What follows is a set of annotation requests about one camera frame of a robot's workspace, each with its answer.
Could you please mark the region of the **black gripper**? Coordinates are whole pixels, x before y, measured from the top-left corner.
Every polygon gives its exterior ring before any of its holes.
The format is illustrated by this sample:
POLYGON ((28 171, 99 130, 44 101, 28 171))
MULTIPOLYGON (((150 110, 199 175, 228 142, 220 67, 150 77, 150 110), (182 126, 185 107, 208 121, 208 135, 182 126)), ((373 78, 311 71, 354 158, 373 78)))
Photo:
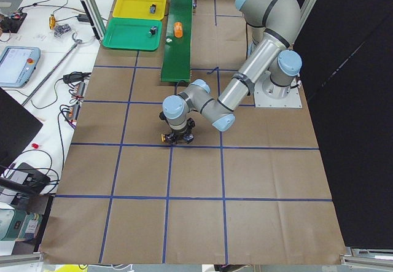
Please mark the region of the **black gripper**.
POLYGON ((172 129, 170 134, 167 134, 170 138, 170 145, 178 143, 186 143, 183 141, 183 135, 192 134, 192 129, 195 127, 195 122, 192 118, 187 119, 185 127, 180 130, 172 129))

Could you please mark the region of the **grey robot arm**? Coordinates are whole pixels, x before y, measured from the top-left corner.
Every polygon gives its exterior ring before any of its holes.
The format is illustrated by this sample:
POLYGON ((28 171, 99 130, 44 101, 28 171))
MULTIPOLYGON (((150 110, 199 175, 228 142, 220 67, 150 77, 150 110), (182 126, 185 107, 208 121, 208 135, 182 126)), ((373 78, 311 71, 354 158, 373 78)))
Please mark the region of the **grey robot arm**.
POLYGON ((227 131, 235 121, 234 110, 246 96, 254 93, 255 84, 270 66, 277 66, 287 75, 298 74, 298 70, 283 65, 280 58, 294 43, 300 29, 297 0, 235 0, 235 6, 248 25, 263 28, 261 40, 217 99, 211 96, 209 85, 201 79, 164 99, 159 117, 169 125, 171 132, 161 136, 163 142, 193 141, 195 122, 187 117, 191 111, 199 112, 217 130, 227 131))

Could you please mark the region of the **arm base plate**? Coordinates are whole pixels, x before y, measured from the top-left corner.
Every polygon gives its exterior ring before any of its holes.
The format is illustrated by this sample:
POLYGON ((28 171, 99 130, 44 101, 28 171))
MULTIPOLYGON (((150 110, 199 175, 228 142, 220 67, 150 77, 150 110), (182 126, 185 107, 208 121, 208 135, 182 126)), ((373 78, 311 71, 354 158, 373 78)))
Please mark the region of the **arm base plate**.
POLYGON ((299 89, 298 87, 292 88, 297 83, 296 77, 290 77, 292 82, 289 86, 279 87, 271 81, 270 75, 270 71, 265 71, 255 83, 255 107, 301 109, 299 89))

